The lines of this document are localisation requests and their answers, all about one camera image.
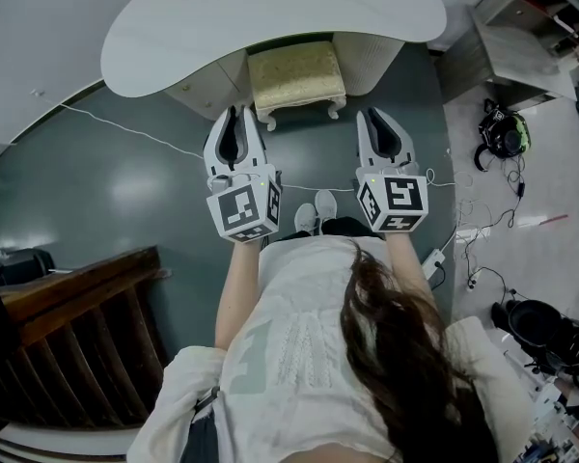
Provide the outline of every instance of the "floor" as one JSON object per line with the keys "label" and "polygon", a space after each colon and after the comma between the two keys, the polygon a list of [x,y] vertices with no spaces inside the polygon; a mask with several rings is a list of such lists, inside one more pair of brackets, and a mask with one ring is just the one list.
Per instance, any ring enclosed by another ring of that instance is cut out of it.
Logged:
{"label": "floor", "polygon": [[[76,106],[196,152],[211,127],[164,94],[128,99],[101,89]],[[407,44],[376,89],[351,98],[337,121],[330,121],[325,104],[275,114],[277,130],[262,132],[268,160],[282,170],[282,181],[350,188],[357,164],[355,115],[365,106],[388,112],[408,131],[422,170],[430,167],[438,179],[452,179],[435,71],[423,45]],[[285,190],[280,235],[293,232],[295,210],[314,194]],[[62,112],[0,157],[0,247],[42,246],[59,267],[76,268],[157,245],[162,265],[173,276],[154,288],[151,305],[171,356],[186,345],[213,341],[232,247],[216,233],[205,204],[208,195],[199,159]],[[340,215],[362,219],[351,193],[339,194],[338,202]],[[419,258],[441,247],[454,227],[455,189],[429,188],[429,216],[412,235]],[[444,263],[451,277],[452,249]],[[446,318],[453,284],[449,279],[436,290]]]}
{"label": "floor", "polygon": [[[473,178],[471,188],[455,188],[457,203],[479,201],[473,204],[474,211],[463,217],[479,226],[489,224],[489,209],[496,220],[516,204],[499,160],[491,164],[488,173],[479,172],[473,163],[480,143],[477,125],[484,117],[483,99],[487,95],[486,89],[478,88],[444,108],[455,172],[468,172]],[[505,217],[491,229],[487,239],[479,238],[470,267],[490,267],[504,277],[508,288],[579,318],[579,117],[574,103],[565,98],[521,113],[532,137],[532,147],[524,156],[525,196],[516,211],[513,228],[507,227],[509,218]],[[512,163],[508,162],[506,171],[511,168]],[[469,183],[465,174],[455,178],[459,184]],[[472,205],[462,207],[468,213]],[[538,224],[561,215],[567,217]],[[466,289],[466,244],[461,237],[472,230],[471,225],[463,226],[456,239],[453,318],[473,314],[488,326],[489,308],[502,298],[503,286],[494,273],[483,271],[477,287],[471,292]]]}

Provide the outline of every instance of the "hair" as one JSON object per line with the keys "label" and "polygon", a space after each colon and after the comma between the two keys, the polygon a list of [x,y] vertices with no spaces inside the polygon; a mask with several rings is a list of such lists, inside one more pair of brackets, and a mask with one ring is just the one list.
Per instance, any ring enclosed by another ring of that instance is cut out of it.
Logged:
{"label": "hair", "polygon": [[358,246],[341,328],[347,360],[403,463],[498,461],[471,380],[447,356],[437,310],[420,293],[398,291],[390,271]]}

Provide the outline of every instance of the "white t-shirt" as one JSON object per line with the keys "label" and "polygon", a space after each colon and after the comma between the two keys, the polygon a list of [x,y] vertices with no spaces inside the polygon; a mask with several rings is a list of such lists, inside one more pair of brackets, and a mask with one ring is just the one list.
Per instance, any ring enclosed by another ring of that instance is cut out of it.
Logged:
{"label": "white t-shirt", "polygon": [[[388,263],[383,241],[354,239]],[[189,347],[165,369],[159,398],[130,462],[178,462],[198,397],[219,385],[237,462],[279,462],[337,443],[388,459],[395,449],[369,392],[345,357],[340,312],[354,248],[348,238],[277,242],[261,256],[262,296],[229,351]],[[500,461],[530,435],[530,399],[480,322],[447,329],[459,366],[475,379]]]}

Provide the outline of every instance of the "woman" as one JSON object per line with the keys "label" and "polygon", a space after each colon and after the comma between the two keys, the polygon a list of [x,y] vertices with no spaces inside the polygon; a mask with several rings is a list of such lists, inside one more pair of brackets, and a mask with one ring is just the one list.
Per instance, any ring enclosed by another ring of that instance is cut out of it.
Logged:
{"label": "woman", "polygon": [[320,191],[261,259],[259,242],[235,244],[215,347],[167,366],[128,461],[511,463],[523,449],[529,397],[480,322],[444,331],[409,236],[336,212]]}

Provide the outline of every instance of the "white shoe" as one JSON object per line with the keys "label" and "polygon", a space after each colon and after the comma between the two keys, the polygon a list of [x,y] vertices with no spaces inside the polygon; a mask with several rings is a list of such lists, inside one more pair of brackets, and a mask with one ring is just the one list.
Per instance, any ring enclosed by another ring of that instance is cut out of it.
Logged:
{"label": "white shoe", "polygon": [[298,210],[293,217],[293,225],[297,232],[304,231],[313,235],[313,231],[316,229],[316,222],[316,208],[312,204],[303,204],[298,207]]}
{"label": "white shoe", "polygon": [[319,218],[319,234],[324,221],[337,217],[337,200],[329,190],[319,190],[316,193],[316,211]]}

